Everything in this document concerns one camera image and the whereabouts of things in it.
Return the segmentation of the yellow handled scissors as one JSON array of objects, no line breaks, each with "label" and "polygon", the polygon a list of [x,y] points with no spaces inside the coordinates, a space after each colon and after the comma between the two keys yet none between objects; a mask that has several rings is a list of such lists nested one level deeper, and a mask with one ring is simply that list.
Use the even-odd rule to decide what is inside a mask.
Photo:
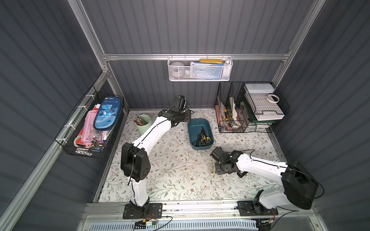
[{"label": "yellow handled scissors", "polygon": [[200,143],[201,146],[209,146],[211,144],[211,138],[206,134],[205,129],[202,128],[200,131]]}]

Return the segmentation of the teal plastic storage box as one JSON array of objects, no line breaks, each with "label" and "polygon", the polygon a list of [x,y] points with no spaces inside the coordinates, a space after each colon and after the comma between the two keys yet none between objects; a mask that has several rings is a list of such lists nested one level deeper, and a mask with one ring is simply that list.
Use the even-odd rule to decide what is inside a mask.
[{"label": "teal plastic storage box", "polygon": [[210,122],[204,118],[191,119],[188,122],[189,141],[192,149],[207,150],[214,144]]}]

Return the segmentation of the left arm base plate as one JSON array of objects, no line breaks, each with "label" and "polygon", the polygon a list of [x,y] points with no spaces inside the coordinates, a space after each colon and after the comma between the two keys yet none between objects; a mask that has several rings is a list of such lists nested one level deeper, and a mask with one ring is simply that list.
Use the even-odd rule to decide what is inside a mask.
[{"label": "left arm base plate", "polygon": [[150,219],[161,218],[163,212],[162,203],[149,203],[143,207],[134,205],[133,203],[126,204],[122,215],[123,219]]}]

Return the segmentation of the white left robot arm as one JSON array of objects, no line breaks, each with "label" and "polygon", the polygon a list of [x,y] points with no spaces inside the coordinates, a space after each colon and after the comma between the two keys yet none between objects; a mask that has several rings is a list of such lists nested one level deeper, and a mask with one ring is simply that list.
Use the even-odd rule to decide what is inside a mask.
[{"label": "white left robot arm", "polygon": [[131,204],[145,208],[149,204],[146,178],[150,173],[149,154],[162,136],[181,122],[191,119],[192,111],[187,108],[185,96],[173,98],[170,106],[158,113],[148,130],[132,143],[126,142],[121,149],[120,168],[128,177]]}]

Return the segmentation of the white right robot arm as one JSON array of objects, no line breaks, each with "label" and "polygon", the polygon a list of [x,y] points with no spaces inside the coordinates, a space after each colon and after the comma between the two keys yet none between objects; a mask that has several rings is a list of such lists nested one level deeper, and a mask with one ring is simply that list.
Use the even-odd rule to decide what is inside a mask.
[{"label": "white right robot arm", "polygon": [[253,173],[278,184],[276,188],[258,191],[250,206],[255,213],[285,205],[304,210],[312,208],[320,184],[300,162],[268,161],[253,157],[253,152],[253,149],[226,152],[216,147],[210,156],[215,160],[218,175],[236,173],[243,178]]}]

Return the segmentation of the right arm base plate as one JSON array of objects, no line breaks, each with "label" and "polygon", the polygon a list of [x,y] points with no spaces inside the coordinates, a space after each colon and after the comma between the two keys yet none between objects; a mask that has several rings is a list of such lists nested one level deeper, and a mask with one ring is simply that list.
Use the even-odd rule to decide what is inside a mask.
[{"label": "right arm base plate", "polygon": [[236,210],[239,211],[240,215],[246,216],[274,216],[278,215],[277,208],[268,209],[262,206],[259,202],[254,203],[253,201],[238,201]]}]

